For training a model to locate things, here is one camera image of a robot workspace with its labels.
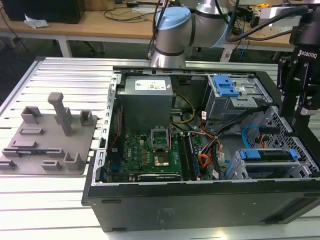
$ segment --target robotiq logo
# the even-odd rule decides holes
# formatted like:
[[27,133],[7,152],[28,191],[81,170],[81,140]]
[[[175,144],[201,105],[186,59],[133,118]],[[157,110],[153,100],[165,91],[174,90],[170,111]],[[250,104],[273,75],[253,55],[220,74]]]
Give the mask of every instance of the robotiq logo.
[[316,53],[302,51],[302,50],[300,50],[299,53],[298,53],[298,57],[300,57],[300,56],[306,56],[306,57],[317,59],[317,54]]

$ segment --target gray plastic base plate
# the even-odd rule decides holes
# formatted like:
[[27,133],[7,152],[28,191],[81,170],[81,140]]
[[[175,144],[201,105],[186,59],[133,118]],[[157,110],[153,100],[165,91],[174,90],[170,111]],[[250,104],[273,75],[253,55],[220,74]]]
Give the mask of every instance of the gray plastic base plate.
[[[95,115],[92,117],[93,124],[82,126],[79,115],[72,115],[71,136],[65,136],[54,114],[37,116],[37,124],[23,122],[8,145],[10,149],[15,148],[16,152],[0,157],[0,174],[83,174],[98,119]],[[23,149],[32,149],[33,153]],[[44,154],[44,150],[48,149],[57,152]]]

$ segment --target floor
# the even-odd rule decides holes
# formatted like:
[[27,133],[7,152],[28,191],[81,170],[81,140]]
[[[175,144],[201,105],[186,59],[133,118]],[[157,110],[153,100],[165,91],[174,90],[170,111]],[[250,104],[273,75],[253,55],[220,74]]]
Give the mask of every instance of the floor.
[[[34,56],[60,57],[60,48],[52,40],[45,39],[21,39]],[[10,94],[17,82],[24,75],[33,62],[33,57],[22,46],[19,39],[14,39],[16,47],[8,48],[0,38],[0,104]],[[105,53],[100,53],[100,46],[92,42],[96,49],[95,55],[90,55],[90,48],[82,41],[71,41],[71,51],[75,58],[112,58],[112,59],[145,59],[147,55],[147,44],[137,43],[105,43]],[[202,49],[190,57],[191,49],[185,52],[186,60],[219,62],[222,48]],[[240,59],[241,49],[237,49],[231,56],[231,62],[239,63],[266,63],[272,64],[273,51],[246,50]]]

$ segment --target metal slotted table surface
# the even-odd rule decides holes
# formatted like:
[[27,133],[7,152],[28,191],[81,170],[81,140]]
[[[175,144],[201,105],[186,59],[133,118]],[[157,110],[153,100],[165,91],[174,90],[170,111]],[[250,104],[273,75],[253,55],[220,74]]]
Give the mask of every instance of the metal slotted table surface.
[[[148,62],[51,57],[35,61],[0,107],[0,149],[8,145],[20,126],[25,106],[53,114],[47,98],[51,92],[61,92],[72,114],[88,109],[100,118],[90,147],[92,156],[113,66],[147,67]],[[187,67],[266,71],[274,81],[277,78],[274,64],[188,62]],[[313,117],[310,128],[320,138],[318,119]],[[81,205],[87,171],[88,167],[83,175],[73,177],[0,175],[0,239],[320,239],[320,207],[287,225],[104,233],[91,208]]]

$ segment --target black computer tower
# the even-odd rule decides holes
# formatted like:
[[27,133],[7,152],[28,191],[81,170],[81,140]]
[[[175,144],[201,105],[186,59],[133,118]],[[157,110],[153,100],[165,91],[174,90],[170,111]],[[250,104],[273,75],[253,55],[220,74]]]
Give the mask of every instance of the black computer tower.
[[2,0],[11,21],[33,19],[78,24],[85,14],[84,0]]

